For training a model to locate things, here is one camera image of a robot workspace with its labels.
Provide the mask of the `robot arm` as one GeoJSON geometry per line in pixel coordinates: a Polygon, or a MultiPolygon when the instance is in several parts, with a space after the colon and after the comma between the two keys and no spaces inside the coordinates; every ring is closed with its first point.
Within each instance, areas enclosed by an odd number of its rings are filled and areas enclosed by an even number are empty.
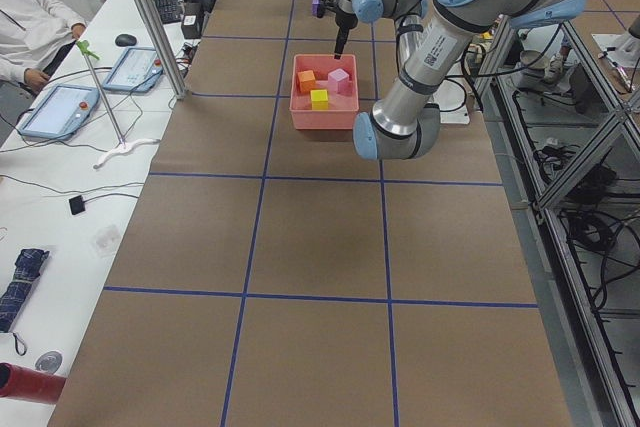
{"type": "Polygon", "coordinates": [[[400,57],[398,76],[389,93],[368,113],[357,115],[353,140],[364,159],[412,159],[435,144],[440,110],[431,102],[472,37],[487,31],[501,15],[512,28],[559,24],[575,18],[586,0],[431,0],[427,26],[425,0],[337,0],[337,17],[373,23],[390,18],[399,35],[416,33],[419,42],[400,57]]]}

